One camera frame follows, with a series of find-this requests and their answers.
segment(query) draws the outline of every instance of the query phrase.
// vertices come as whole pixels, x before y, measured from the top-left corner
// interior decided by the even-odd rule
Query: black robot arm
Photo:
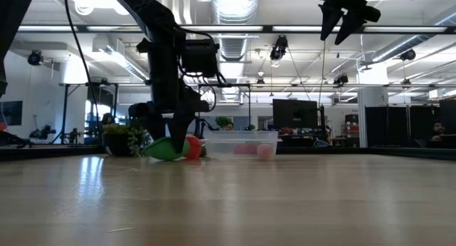
[[[32,0],[0,0],[0,97],[6,92],[4,58],[19,29]],[[187,87],[179,78],[182,74],[201,73],[205,78],[219,75],[217,49],[211,36],[202,40],[187,40],[186,30],[175,23],[172,12],[156,0],[117,0],[138,23],[147,39],[138,51],[147,53],[151,87],[151,101],[130,107],[130,114],[138,119],[154,140],[165,137],[168,125],[174,147],[182,150],[188,125],[195,112],[209,111],[209,104]],[[174,113],[164,119],[163,113]]]

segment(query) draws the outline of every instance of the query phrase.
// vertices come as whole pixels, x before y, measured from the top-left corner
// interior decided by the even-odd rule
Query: black monitor
[[[316,101],[272,100],[274,127],[318,128],[318,104]]]

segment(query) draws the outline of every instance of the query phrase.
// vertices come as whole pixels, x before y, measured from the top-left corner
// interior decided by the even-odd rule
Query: plastic container
[[[206,131],[207,157],[217,159],[269,159],[281,141],[277,131]]]

